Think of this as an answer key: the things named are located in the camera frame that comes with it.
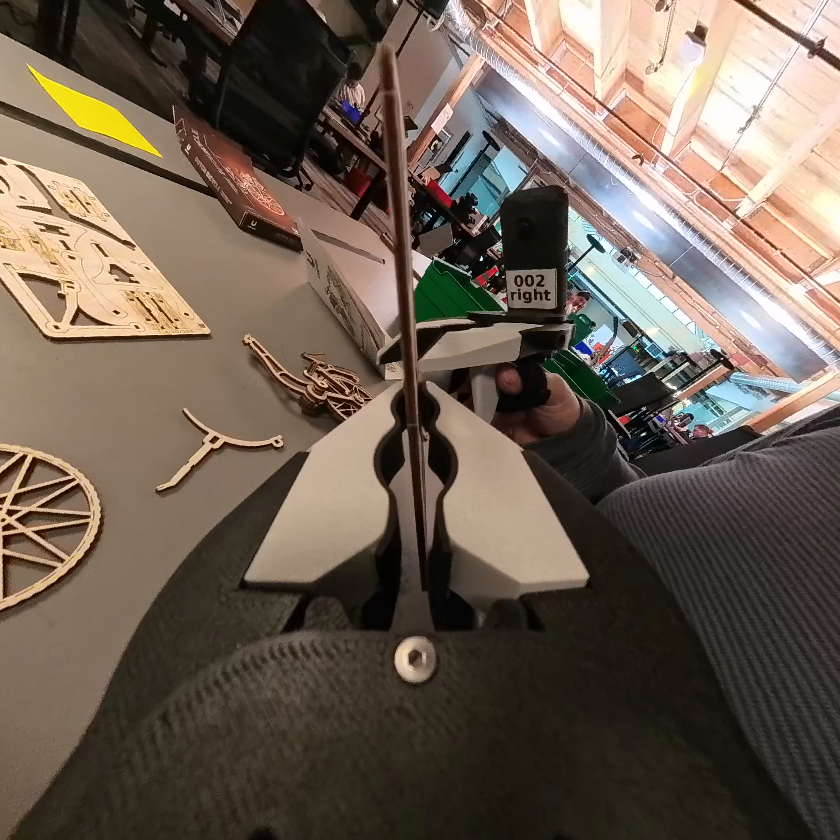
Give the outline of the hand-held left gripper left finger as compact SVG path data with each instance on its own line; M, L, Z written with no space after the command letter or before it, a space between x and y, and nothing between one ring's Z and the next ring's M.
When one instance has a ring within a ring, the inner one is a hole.
M373 595L400 582L402 538L392 483L404 466L391 384L310 447L244 583L315 595Z

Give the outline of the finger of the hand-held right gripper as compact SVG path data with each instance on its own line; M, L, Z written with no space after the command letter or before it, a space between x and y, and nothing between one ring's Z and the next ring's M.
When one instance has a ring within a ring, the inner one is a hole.
M424 359L433 347L449 334L466 332L477 327L471 318L445 318L420 322L416 325L416 350L418 361L418 379L421 382L451 382L461 372L469 375L471 369L480 369L481 362L468 362L464 343L444 342L444 349L437 355ZM400 382L403 379L402 337L397 335L378 351L377 362L386 382Z
M525 324L491 324L477 326L466 332L449 334L433 347L424 361L429 362L430 356L442 351L445 341L448 340L452 343L464 343L468 362L481 362L481 368L513 362L520 355L522 332L526 330Z

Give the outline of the wooden parts sheet curved cutout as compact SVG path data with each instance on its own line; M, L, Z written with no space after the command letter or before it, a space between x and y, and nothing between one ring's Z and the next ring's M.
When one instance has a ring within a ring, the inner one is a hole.
M419 584L428 595L428 546L426 512L426 459L421 426L419 378L417 369L417 331L413 285L411 219L408 203L408 171L405 129L397 57L393 47L384 45L380 54L382 130L386 181L393 225L395 288L400 326L402 399L404 431L408 449L408 468L412 486L414 543Z

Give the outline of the wooden spoked wheel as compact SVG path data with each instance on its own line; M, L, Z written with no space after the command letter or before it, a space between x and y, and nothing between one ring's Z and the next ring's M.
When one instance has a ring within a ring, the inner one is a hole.
M44 594L92 550L102 505L76 467L43 451L1 445L1 610Z

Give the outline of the wooden parts sheet with slots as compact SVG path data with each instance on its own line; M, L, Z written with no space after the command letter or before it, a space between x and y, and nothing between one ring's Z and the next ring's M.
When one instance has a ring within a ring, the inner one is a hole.
M86 183L5 155L1 279L50 340L211 333Z

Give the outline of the person's right forearm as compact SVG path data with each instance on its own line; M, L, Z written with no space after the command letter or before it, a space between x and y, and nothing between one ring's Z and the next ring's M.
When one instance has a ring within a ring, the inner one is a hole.
M602 410L573 394L574 424L523 447L539 456L588 501L599 502L615 490L645 478L631 465Z

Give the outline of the wooden bicycle model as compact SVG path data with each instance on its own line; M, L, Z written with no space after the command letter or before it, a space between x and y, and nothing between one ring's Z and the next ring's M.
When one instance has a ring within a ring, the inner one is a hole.
M246 334L243 345L263 364L270 376L292 395L301 412L308 416L329 413L337 422L350 419L373 400L352 370L331 364L323 353L302 353L304 369L300 375L289 371L266 347Z

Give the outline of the person's right hand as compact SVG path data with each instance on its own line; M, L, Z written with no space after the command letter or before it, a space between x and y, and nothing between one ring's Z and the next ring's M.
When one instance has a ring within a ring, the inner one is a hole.
M491 425L521 447L572 431L582 415L579 398L559 375L539 367L548 398L517 412L497 411Z

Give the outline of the green storage bin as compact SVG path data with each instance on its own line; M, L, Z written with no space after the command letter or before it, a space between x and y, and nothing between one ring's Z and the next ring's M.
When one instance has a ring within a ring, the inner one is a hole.
M476 284L469 274L441 259L434 259L415 288L415 314L418 323L440 320L468 320L476 313L507 315L501 300L485 287ZM606 411L615 410L619 397L599 375L574 352L571 339L536 356L546 371L564 378L572 390Z

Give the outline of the assembly instruction booklet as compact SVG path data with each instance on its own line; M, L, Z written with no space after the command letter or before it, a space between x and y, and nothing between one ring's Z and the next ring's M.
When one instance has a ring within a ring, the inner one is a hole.
M401 380L400 362L377 361L379 351L399 331L392 260L357 255L323 241L304 224L298 228L310 287L383 378Z

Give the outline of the wooden curved fender part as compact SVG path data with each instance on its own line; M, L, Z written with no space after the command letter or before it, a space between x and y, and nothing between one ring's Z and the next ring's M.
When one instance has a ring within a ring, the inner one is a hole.
M282 435L278 434L260 440L243 439L222 434L209 425L200 421L188 408L182 409L186 420L198 431L203 432L202 442L194 454L174 473L172 478L160 484L154 489L158 495L169 492L181 485L212 453L224 448L236 448L241 450L274 449L277 451L285 447Z

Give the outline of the black angled panel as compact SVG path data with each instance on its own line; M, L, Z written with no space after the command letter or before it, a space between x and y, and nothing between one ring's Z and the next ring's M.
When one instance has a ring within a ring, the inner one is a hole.
M617 404L610 411L620 417L650 407L667 407L675 401L677 391L675 387L661 381L655 373L647 373L617 386L613 393Z

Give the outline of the dark red product box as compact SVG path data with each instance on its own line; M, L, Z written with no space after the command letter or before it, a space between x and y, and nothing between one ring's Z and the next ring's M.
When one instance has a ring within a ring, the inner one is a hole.
M247 154L185 108L174 105L172 116L184 156L235 225L275 245L302 252L297 223L258 178Z

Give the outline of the black mesh office chair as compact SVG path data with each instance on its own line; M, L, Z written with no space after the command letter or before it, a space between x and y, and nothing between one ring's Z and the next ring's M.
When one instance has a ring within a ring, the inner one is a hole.
M350 62L306 1L258 1L222 57L209 122L275 177L294 178Z

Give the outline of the yellow sticky note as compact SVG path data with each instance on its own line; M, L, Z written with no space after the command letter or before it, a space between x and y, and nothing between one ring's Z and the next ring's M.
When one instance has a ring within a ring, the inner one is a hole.
M27 68L45 93L79 128L116 140L154 157L162 157L162 154L120 110L104 101L51 80L30 65L27 65Z

